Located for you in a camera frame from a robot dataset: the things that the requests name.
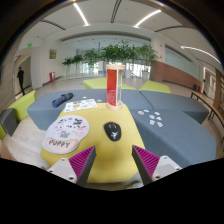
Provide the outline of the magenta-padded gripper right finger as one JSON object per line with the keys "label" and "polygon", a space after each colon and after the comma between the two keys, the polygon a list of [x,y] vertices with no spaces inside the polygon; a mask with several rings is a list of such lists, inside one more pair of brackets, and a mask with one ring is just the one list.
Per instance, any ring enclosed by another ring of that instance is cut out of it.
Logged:
{"label": "magenta-padded gripper right finger", "polygon": [[181,170],[181,167],[167,155],[159,157],[139,146],[132,146],[132,157],[144,185]]}

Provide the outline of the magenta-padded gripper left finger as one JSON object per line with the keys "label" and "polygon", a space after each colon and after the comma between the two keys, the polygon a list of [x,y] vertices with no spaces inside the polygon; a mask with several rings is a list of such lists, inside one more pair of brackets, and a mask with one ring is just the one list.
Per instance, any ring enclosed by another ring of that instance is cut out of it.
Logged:
{"label": "magenta-padded gripper left finger", "polygon": [[86,184],[95,158],[96,150],[92,146],[69,159],[58,160],[48,172],[75,184]]}

